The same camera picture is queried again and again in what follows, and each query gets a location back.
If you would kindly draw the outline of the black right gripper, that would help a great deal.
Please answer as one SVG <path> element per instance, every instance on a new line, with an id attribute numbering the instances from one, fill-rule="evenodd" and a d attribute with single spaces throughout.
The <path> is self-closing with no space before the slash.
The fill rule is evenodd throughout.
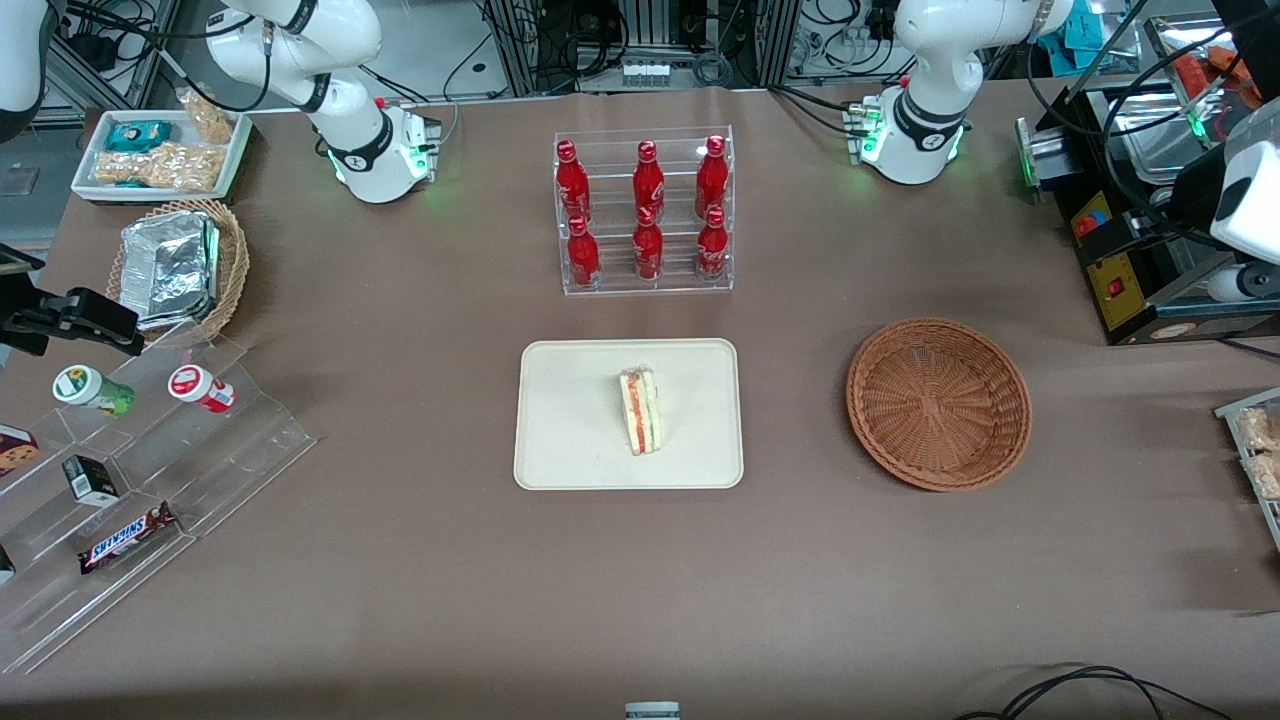
<path id="1" fill-rule="evenodd" d="M 145 338 L 140 315 L 97 291 L 77 287 L 50 296 L 35 287 L 31 274 L 45 261 L 1 246 L 1 342 L 31 356 L 44 356 L 50 337 L 88 340 L 140 356 Z"/>

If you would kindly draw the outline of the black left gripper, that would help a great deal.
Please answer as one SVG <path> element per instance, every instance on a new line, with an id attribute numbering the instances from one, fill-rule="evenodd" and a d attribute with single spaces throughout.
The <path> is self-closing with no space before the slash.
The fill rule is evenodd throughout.
<path id="1" fill-rule="evenodd" d="M 1224 181 L 1224 149 L 1212 149 L 1188 163 L 1178 174 L 1170 196 L 1170 218 L 1210 233 L 1213 222 L 1236 210 L 1236 191 Z"/>

